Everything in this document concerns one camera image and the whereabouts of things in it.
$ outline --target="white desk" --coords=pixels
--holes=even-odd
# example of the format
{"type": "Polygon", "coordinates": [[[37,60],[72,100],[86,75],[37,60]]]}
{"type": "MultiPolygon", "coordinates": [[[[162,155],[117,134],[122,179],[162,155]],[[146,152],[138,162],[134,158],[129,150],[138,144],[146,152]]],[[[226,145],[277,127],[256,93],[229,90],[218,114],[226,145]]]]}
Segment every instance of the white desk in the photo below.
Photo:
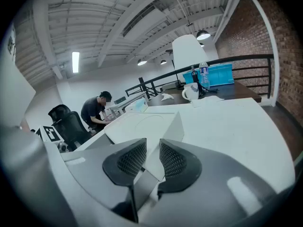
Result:
{"type": "Polygon", "coordinates": [[[119,103],[119,104],[115,104],[109,107],[110,111],[112,112],[113,116],[115,118],[117,118],[116,114],[114,113],[114,110],[119,110],[119,113],[122,115],[124,114],[123,112],[123,108],[125,108],[126,106],[128,106],[129,104],[131,104],[132,102],[136,101],[137,99],[144,97],[145,100],[148,102],[148,98],[146,96],[146,92],[141,92],[132,96],[129,96],[125,101],[119,103]]]}
{"type": "Polygon", "coordinates": [[[277,192],[294,184],[294,165],[280,131],[252,99],[150,106],[147,113],[180,112],[182,142],[222,152],[253,171],[277,192]]]}

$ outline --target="water bottle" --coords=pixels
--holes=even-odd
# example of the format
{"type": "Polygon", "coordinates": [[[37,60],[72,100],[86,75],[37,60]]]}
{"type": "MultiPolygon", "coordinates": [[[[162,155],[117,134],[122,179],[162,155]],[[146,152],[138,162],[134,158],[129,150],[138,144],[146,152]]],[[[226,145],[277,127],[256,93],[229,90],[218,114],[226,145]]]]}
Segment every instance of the water bottle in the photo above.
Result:
{"type": "Polygon", "coordinates": [[[199,65],[200,75],[201,75],[201,86],[208,89],[210,88],[210,83],[208,79],[208,65],[206,62],[200,63],[199,65]]]}

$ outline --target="railing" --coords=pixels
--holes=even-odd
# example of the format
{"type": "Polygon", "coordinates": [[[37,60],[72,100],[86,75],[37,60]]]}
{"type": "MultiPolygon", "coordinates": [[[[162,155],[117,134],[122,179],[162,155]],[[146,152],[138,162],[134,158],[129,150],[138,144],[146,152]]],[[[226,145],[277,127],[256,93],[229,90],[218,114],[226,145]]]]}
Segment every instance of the railing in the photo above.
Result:
{"type": "MultiPolygon", "coordinates": [[[[273,54],[240,55],[240,56],[232,56],[232,57],[227,57],[227,58],[223,58],[223,59],[208,61],[207,64],[209,66],[211,66],[211,65],[215,65],[215,64],[227,63],[227,62],[232,62],[232,61],[243,61],[243,60],[252,60],[252,59],[267,59],[267,66],[234,68],[234,69],[232,69],[232,71],[267,68],[268,69],[268,75],[234,78],[234,80],[252,79],[252,78],[268,78],[268,84],[249,85],[247,87],[268,87],[267,93],[258,93],[258,94],[259,95],[267,95],[267,97],[269,98],[270,93],[271,93],[271,63],[270,63],[270,59],[273,59],[273,58],[274,58],[273,54]]],[[[162,85],[155,86],[154,85],[155,81],[158,81],[160,79],[170,77],[170,76],[173,76],[173,75],[177,75],[178,73],[185,72],[185,71],[188,71],[188,70],[191,70],[190,66],[179,69],[179,70],[175,70],[175,71],[172,71],[172,72],[169,72],[169,73],[166,73],[162,76],[156,77],[156,78],[148,80],[146,82],[143,81],[143,78],[139,78],[140,84],[125,90],[125,92],[126,92],[127,96],[130,96],[132,94],[145,91],[147,97],[150,99],[151,98],[150,96],[157,96],[158,93],[161,92],[162,88],[160,89],[160,91],[158,91],[156,89],[157,87],[162,87],[163,85],[168,84],[168,83],[164,83],[162,85]],[[129,91],[134,90],[136,88],[140,88],[140,89],[135,91],[135,92],[129,93],[129,91]]]]}

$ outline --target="blue plastic crate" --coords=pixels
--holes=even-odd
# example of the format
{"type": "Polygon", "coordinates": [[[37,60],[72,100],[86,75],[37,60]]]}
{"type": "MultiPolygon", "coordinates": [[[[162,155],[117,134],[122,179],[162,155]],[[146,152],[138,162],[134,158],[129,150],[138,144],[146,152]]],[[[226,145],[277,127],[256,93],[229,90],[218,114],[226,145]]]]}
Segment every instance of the blue plastic crate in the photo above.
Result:
{"type": "MultiPolygon", "coordinates": [[[[201,83],[201,75],[199,69],[196,69],[198,72],[198,79],[201,83]]],[[[193,83],[193,77],[191,76],[191,72],[186,72],[183,74],[185,79],[185,83],[193,83]]],[[[232,77],[232,64],[222,64],[222,65],[215,65],[208,67],[208,79],[210,86],[217,86],[217,85],[226,85],[234,83],[232,77]]]]}

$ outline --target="red brick wall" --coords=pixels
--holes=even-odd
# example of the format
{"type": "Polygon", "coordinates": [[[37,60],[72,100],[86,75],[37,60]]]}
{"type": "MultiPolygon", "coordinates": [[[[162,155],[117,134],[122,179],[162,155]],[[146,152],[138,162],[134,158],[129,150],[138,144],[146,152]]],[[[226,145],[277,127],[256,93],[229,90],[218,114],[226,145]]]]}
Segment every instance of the red brick wall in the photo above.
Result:
{"type": "MultiPolygon", "coordinates": [[[[275,0],[258,0],[273,28],[279,53],[280,83],[278,102],[303,126],[303,46],[298,35],[275,0]]],[[[263,19],[252,0],[240,0],[229,23],[216,42],[219,58],[272,53],[272,47],[263,19]]],[[[266,60],[236,61],[234,68],[266,65],[266,60]]],[[[272,79],[274,80],[272,61],[272,79]]],[[[266,75],[267,69],[242,70],[234,77],[266,75]]],[[[268,83],[268,79],[241,80],[244,85],[268,83]]],[[[267,92],[267,87],[254,88],[267,92]]]]}

